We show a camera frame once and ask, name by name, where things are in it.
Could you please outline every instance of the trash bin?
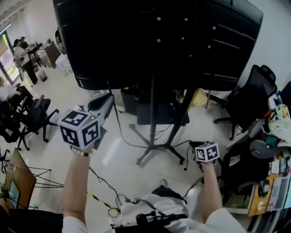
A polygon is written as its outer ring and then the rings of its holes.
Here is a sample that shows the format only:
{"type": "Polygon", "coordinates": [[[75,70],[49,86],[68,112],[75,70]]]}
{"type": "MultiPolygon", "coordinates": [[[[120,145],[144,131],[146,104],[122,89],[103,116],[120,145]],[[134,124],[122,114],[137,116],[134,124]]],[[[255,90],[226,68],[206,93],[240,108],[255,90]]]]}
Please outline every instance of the trash bin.
{"type": "Polygon", "coordinates": [[[38,76],[40,77],[40,79],[45,82],[47,80],[47,76],[45,74],[45,71],[41,71],[38,73],[38,76]]]}

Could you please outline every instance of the white cube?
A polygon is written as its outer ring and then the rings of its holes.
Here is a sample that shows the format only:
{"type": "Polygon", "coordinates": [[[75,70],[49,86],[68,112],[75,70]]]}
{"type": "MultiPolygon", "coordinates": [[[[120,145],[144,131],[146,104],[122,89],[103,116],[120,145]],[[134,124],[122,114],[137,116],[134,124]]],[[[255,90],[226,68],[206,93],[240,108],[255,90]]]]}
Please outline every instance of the white cube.
{"type": "Polygon", "coordinates": [[[219,158],[219,149],[216,142],[206,142],[199,147],[195,147],[196,160],[209,162],[219,158]]]}
{"type": "Polygon", "coordinates": [[[59,119],[58,124],[64,142],[80,150],[100,138],[98,117],[89,112],[69,109],[59,119]]]}

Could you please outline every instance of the white shirt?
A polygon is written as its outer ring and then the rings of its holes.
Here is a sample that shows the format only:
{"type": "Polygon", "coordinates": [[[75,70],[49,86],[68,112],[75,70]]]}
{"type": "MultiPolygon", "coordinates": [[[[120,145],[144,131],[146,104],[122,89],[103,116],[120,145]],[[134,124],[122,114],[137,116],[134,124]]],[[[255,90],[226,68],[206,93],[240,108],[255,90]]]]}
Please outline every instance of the white shirt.
{"type": "MultiPolygon", "coordinates": [[[[186,214],[188,210],[184,201],[176,198],[161,198],[154,194],[148,194],[143,197],[144,200],[150,202],[155,208],[164,214],[186,214]]],[[[121,207],[121,215],[123,223],[135,223],[136,216],[140,213],[150,213],[153,210],[144,202],[136,205],[125,203],[121,207]]],[[[246,230],[225,210],[218,209],[214,211],[206,223],[200,223],[193,219],[185,218],[171,222],[165,226],[173,233],[246,233],[246,230]]],[[[110,229],[105,233],[114,233],[110,229]]],[[[88,233],[87,227],[78,219],[73,217],[64,218],[63,233],[88,233]]]]}
{"type": "Polygon", "coordinates": [[[22,56],[22,54],[25,52],[25,50],[21,47],[14,47],[14,58],[17,60],[20,60],[22,57],[24,57],[24,60],[22,64],[29,62],[29,56],[26,54],[25,56],[22,56]]]}
{"type": "Polygon", "coordinates": [[[7,96],[13,93],[16,93],[15,88],[9,84],[4,84],[2,87],[0,87],[0,100],[7,100],[7,96]]]}

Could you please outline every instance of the wristband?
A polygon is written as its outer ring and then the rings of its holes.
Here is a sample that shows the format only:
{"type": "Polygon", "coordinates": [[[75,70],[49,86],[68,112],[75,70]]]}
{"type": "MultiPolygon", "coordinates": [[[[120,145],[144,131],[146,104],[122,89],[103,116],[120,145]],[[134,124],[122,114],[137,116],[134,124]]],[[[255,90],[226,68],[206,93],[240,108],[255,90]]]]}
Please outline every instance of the wristband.
{"type": "Polygon", "coordinates": [[[75,154],[77,154],[79,156],[82,156],[82,157],[91,157],[91,154],[92,153],[90,153],[90,154],[89,153],[85,153],[83,151],[80,151],[80,150],[72,147],[72,146],[70,146],[70,148],[71,148],[72,152],[74,152],[75,154]]]}

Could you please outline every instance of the large black monitor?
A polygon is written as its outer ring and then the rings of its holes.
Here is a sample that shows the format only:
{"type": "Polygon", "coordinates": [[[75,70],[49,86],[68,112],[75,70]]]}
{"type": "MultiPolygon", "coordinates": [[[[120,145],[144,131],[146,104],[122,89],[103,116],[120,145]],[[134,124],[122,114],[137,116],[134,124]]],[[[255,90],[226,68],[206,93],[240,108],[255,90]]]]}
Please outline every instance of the large black monitor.
{"type": "Polygon", "coordinates": [[[255,46],[263,13],[247,0],[53,0],[78,85],[228,91],[255,46]]]}

